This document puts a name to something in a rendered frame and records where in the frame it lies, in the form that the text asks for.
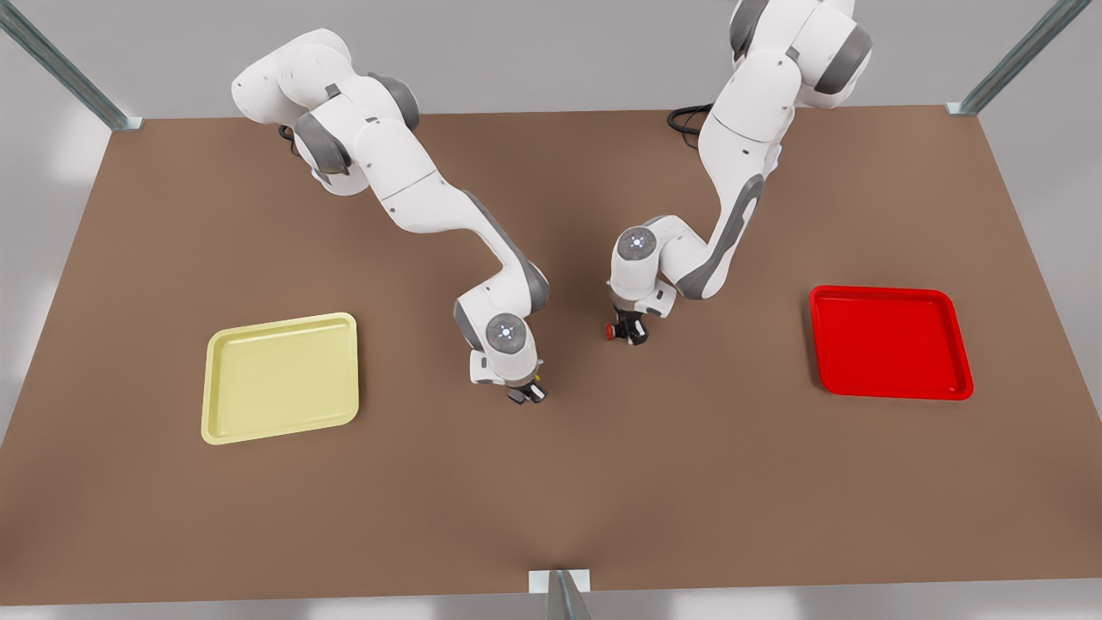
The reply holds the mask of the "red tray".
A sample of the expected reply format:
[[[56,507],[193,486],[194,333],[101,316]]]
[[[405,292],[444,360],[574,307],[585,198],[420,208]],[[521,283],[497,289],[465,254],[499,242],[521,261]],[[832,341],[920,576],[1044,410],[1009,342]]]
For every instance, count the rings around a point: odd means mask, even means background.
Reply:
[[[809,317],[827,392],[961,401],[975,391],[957,308],[940,291],[820,285]]]

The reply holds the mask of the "yellow tray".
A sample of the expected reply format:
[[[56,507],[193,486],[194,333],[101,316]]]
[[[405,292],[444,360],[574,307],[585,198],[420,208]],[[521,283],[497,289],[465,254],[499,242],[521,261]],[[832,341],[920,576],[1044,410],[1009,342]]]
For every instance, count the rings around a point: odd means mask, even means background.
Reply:
[[[215,333],[201,436],[212,446],[343,426],[361,407],[357,325],[328,313]]]

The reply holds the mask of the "silver frame post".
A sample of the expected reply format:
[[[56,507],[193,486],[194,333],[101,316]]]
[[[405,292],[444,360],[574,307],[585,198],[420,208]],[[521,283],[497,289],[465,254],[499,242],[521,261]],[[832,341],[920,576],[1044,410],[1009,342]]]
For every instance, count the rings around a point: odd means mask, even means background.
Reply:
[[[1039,53],[1081,15],[1094,0],[1055,0],[1042,17],[962,101],[944,105],[949,116],[979,116]]]
[[[583,592],[591,591],[590,569],[528,572],[529,592],[547,595],[545,620],[593,620]]]
[[[139,131],[143,118],[125,115],[10,0],[0,0],[0,30],[111,131]]]

